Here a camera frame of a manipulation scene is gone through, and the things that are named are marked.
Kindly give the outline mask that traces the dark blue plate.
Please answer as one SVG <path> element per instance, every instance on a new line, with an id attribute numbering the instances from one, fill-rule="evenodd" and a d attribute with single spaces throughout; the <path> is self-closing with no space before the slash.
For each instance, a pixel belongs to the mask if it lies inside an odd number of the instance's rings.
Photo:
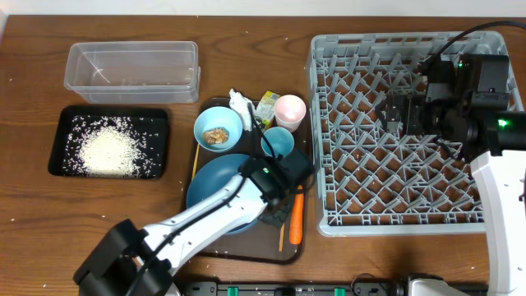
<path id="1" fill-rule="evenodd" d="M 263 206 L 260 193 L 250 179 L 243 179 L 238 172 L 247 160 L 249 156 L 245 154 L 223 155 L 197 171 L 187 190 L 187 208 L 209 197 L 213 201 L 208 205 L 214 207 L 231 197 L 233 191 L 238 194 L 226 206 L 190 227 L 191 232 L 217 239 L 225 234 L 239 234 L 256 225 Z"/>

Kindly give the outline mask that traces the yellow green snack wrapper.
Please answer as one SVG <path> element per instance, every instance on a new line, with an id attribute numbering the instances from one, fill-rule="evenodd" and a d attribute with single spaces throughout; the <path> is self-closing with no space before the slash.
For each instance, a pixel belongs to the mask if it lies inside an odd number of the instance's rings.
<path id="1" fill-rule="evenodd" d="M 263 132 L 272 126 L 275 118 L 275 103 L 279 98 L 280 95 L 268 90 L 256 106 L 254 116 Z"/>

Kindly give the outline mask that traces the brown food scrap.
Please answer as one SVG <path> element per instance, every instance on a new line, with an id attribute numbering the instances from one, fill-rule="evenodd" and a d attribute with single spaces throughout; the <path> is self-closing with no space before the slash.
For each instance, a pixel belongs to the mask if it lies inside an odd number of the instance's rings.
<path id="1" fill-rule="evenodd" d="M 215 127 L 202 133 L 203 140 L 208 145 L 224 144 L 229 139 L 229 131 L 224 127 Z"/>

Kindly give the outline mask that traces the light blue bowl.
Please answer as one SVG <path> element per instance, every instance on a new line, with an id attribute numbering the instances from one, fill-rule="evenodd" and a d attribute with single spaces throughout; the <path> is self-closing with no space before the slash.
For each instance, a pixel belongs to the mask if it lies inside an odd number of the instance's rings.
<path id="1" fill-rule="evenodd" d="M 227 137 L 222 143 L 211 144 L 206 141 L 206 132 L 222 132 Z M 235 147 L 242 136 L 240 117 L 228 107 L 212 107 L 203 111 L 194 123 L 194 137 L 206 150 L 220 153 Z"/>

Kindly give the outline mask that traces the white tissue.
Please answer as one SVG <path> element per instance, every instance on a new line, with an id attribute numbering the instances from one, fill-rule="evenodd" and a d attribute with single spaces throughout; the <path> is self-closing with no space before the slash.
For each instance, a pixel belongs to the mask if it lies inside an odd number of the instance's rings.
<path id="1" fill-rule="evenodd" d="M 255 110 L 254 104 L 234 89 L 229 91 L 229 97 L 229 107 L 240 117 L 243 130 L 250 132 L 252 130 L 250 110 Z"/>

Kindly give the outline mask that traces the pile of white rice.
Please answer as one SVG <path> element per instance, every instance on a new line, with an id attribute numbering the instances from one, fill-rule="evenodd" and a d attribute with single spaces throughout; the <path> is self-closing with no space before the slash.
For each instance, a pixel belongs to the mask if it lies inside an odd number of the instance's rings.
<path id="1" fill-rule="evenodd" d="M 159 118 L 76 115 L 66 133 L 61 174 L 90 178 L 159 176 L 168 133 Z"/>

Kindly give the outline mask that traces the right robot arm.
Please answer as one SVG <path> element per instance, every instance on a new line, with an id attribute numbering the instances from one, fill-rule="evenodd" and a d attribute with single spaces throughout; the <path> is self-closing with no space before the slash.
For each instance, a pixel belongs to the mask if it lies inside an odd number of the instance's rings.
<path id="1" fill-rule="evenodd" d="M 525 114 L 461 99 L 392 95 L 375 107 L 383 128 L 459 142 L 478 188 L 490 264 L 488 294 L 525 293 Z"/>

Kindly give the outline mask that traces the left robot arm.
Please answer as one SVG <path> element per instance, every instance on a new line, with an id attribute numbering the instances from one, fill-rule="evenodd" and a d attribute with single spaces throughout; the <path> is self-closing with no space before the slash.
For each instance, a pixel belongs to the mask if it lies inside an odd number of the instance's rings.
<path id="1" fill-rule="evenodd" d="M 285 157 L 249 158 L 222 188 L 193 207 L 138 229 L 115 224 L 73 276 L 81 295 L 177 295 L 174 275 L 227 232 L 276 211 L 314 168 L 294 150 Z"/>

